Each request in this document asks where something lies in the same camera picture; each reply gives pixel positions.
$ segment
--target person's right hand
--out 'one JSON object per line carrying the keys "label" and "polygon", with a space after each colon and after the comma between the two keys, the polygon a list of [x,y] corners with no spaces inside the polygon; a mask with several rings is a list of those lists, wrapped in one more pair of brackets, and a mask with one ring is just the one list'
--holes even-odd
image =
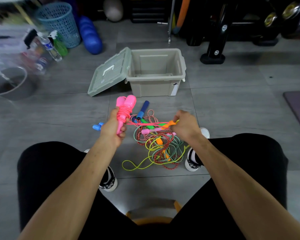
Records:
{"label": "person's right hand", "polygon": [[189,142],[191,138],[201,135],[196,117],[189,112],[179,110],[173,117],[173,122],[177,120],[179,122],[176,125],[171,125],[170,128],[181,140]]}

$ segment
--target green plastic lid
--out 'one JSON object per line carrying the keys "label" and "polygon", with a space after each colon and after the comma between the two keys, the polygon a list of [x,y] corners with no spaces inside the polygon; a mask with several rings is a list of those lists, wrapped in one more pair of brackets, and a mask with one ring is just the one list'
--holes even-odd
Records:
{"label": "green plastic lid", "polygon": [[128,75],[131,57],[131,49],[126,47],[100,65],[93,74],[88,94],[94,96],[123,81]]}

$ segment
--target blue plastic basket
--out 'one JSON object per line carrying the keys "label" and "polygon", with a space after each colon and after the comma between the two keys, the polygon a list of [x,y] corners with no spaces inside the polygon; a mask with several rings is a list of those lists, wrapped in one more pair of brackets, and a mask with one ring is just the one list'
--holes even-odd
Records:
{"label": "blue plastic basket", "polygon": [[69,3],[53,2],[43,5],[37,10],[35,16],[48,31],[59,31],[67,48],[80,44],[80,34]]}

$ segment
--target water bottle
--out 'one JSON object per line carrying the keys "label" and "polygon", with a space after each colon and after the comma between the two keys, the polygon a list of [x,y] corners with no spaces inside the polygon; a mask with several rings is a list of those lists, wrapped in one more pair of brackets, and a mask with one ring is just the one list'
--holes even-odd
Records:
{"label": "water bottle", "polygon": [[59,54],[59,52],[56,50],[56,48],[50,42],[49,38],[47,36],[44,36],[43,33],[41,33],[41,32],[37,32],[37,35],[39,36],[41,44],[44,45],[44,47],[49,52],[49,54],[52,56],[52,58],[55,61],[62,60],[62,56]]}

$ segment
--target forearm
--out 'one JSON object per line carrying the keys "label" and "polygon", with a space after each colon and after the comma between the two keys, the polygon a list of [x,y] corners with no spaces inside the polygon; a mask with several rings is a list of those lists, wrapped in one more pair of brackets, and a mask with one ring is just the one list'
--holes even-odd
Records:
{"label": "forearm", "polygon": [[247,239],[300,239],[300,223],[204,136],[189,141]]}
{"label": "forearm", "polygon": [[43,202],[19,239],[77,239],[115,145],[99,138],[77,169]]}

